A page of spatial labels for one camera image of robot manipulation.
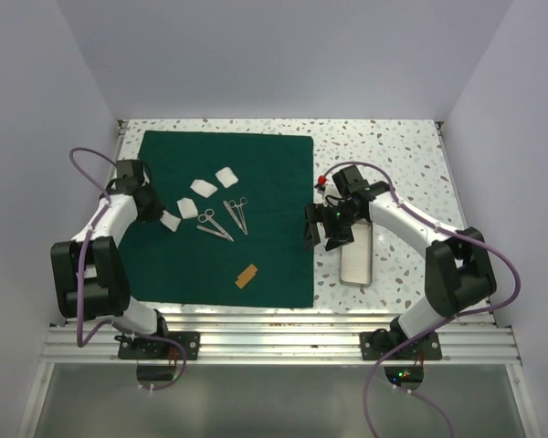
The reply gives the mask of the white gauze pad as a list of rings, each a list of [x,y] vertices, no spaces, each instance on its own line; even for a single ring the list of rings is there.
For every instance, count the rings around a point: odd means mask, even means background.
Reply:
[[[198,210],[195,202],[190,198],[181,198],[176,202],[181,217],[185,219],[193,219],[198,216]]]
[[[216,178],[224,188],[229,188],[238,183],[238,177],[230,167],[224,167],[217,171]]]
[[[206,199],[211,197],[214,193],[217,192],[216,186],[202,179],[193,180],[193,182],[190,185],[190,189],[193,192],[197,193],[198,195]]]
[[[163,226],[165,226],[167,229],[174,233],[178,229],[178,226],[181,223],[181,219],[164,210],[161,215],[160,222],[163,224]]]

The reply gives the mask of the rectangular metal tray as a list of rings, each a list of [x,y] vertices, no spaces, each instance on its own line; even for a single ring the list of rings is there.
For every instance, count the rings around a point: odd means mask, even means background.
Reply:
[[[373,281],[373,226],[360,222],[351,227],[353,241],[343,245],[340,260],[340,283],[351,287],[368,287]]]

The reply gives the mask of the tan adhesive bandage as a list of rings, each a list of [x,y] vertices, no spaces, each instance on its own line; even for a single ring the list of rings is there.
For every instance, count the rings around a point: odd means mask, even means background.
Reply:
[[[238,288],[243,289],[253,278],[253,275],[240,276],[235,284]]]
[[[257,267],[253,264],[250,264],[242,271],[242,273],[238,276],[238,279],[252,278],[257,272]]]

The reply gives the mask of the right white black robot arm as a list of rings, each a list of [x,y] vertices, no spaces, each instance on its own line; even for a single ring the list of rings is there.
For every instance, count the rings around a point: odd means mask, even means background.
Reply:
[[[390,179],[370,183],[359,163],[341,163],[334,175],[319,177],[315,187],[323,203],[305,207],[303,246],[324,243],[328,251],[354,243],[354,227],[376,224],[389,230],[423,257],[424,296],[395,318],[387,329],[363,338],[381,354],[392,351],[409,358],[437,324],[491,296],[497,289],[482,233],[474,227],[458,230],[399,198]]]

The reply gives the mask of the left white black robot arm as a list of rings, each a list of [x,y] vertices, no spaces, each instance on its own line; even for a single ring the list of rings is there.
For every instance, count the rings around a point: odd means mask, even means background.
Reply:
[[[119,246],[133,224],[160,222],[173,231],[176,218],[160,201],[144,162],[121,160],[115,167],[116,176],[101,189],[88,224],[50,249],[58,309],[64,318],[76,320],[80,348],[110,324],[140,337],[140,348],[158,359],[169,352],[172,337],[161,313],[133,297]]]

